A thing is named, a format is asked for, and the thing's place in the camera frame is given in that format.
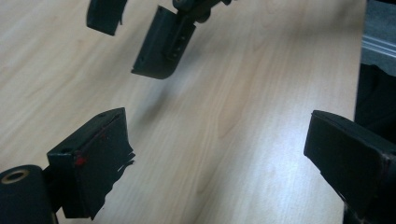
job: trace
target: wooden table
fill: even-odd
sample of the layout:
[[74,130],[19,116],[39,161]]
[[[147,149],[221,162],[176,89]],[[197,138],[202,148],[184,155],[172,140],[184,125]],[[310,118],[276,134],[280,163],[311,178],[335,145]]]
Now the wooden table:
[[129,0],[112,37],[85,26],[88,0],[2,1],[0,170],[46,167],[83,123],[125,107],[135,164],[93,223],[341,223],[303,150],[314,109],[353,118],[365,1],[217,6],[170,78],[131,74],[171,2]]

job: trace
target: black clamp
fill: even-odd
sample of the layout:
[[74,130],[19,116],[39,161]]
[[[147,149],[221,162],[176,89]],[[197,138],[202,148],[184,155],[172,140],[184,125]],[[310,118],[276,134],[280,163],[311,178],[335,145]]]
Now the black clamp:
[[106,195],[132,164],[124,108],[95,116],[47,153],[42,171],[23,165],[0,174],[0,223],[58,223],[94,218]]

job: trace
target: black plastic part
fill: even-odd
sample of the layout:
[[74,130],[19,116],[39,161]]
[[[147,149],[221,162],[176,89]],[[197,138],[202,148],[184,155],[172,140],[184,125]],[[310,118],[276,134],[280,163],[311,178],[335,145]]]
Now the black plastic part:
[[353,217],[396,223],[395,145],[348,119],[314,111],[304,154],[346,203],[345,223]]
[[[194,30],[193,22],[182,23],[173,12],[164,7],[158,7],[132,73],[158,79],[171,76]],[[180,38],[172,38],[175,33],[180,32],[182,32]],[[177,42],[175,43],[177,47],[167,50],[167,47],[171,45],[169,40]]]
[[23,165],[0,174],[1,224],[58,223],[41,168]]
[[233,0],[221,0],[226,6],[230,5]]
[[48,154],[49,182],[61,180],[53,196],[68,218],[95,217],[106,195],[132,164],[124,108],[99,114],[68,136]]
[[209,20],[211,14],[211,10],[208,10],[204,15],[202,15],[201,17],[197,18],[196,21],[199,23],[204,23],[207,20]]
[[195,0],[173,0],[172,3],[178,10],[188,11],[194,6]]
[[91,0],[87,26],[107,35],[114,35],[122,22],[126,2],[127,0]]

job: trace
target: wood grain surface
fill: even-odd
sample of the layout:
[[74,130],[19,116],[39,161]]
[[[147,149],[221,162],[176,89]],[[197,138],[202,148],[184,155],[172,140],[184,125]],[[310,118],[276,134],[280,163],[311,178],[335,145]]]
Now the wood grain surface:
[[314,109],[353,118],[364,0],[220,4],[166,80],[130,71],[171,0],[129,0],[115,36],[85,26],[88,4],[1,1],[0,171],[46,167],[83,123],[125,107],[135,164],[93,223],[342,222],[303,150]]

